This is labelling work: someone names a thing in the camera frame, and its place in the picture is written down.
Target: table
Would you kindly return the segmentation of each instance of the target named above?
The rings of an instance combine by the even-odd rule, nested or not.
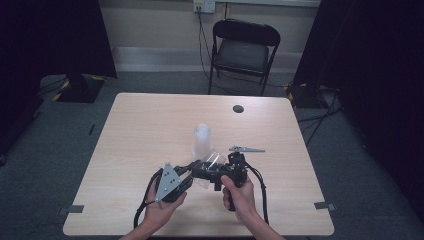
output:
[[[234,112],[234,105],[243,106],[244,112]],[[266,150],[244,155],[263,175],[269,221],[277,232],[333,233],[328,210],[315,208],[314,203],[324,198],[287,99],[143,93],[116,97],[73,203],[84,209],[69,213],[64,233],[128,233],[151,176],[166,162],[191,162],[199,123],[211,127],[211,142],[225,156],[233,145]],[[249,176],[262,215],[259,182],[252,173]],[[224,208],[222,193],[213,191],[212,184],[204,189],[193,183],[187,192],[184,204],[156,236],[251,236]]]

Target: chair backrest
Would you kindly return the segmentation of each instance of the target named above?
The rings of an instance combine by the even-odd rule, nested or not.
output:
[[[224,19],[215,23],[214,41],[216,37],[274,47],[278,47],[281,40],[278,31],[269,25],[236,19]]]

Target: baseboard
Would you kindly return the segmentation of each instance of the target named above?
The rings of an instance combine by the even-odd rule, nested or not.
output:
[[[162,72],[162,71],[205,71],[210,60],[206,50],[113,47],[116,71]],[[295,73],[302,53],[277,53],[271,72]]]

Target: chair seat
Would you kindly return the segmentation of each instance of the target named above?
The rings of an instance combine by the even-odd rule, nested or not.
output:
[[[269,49],[266,46],[224,39],[215,58],[215,67],[234,68],[255,75],[265,74]]]

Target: person's right hand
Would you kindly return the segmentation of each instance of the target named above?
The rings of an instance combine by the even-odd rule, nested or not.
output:
[[[234,185],[233,180],[228,176],[221,176],[221,182],[225,186],[222,192],[224,193],[224,206],[230,208],[230,196],[233,199],[236,208],[237,219],[246,224],[246,220],[257,217],[258,213],[255,207],[255,196],[253,191],[253,183],[247,177],[246,182],[241,188]]]

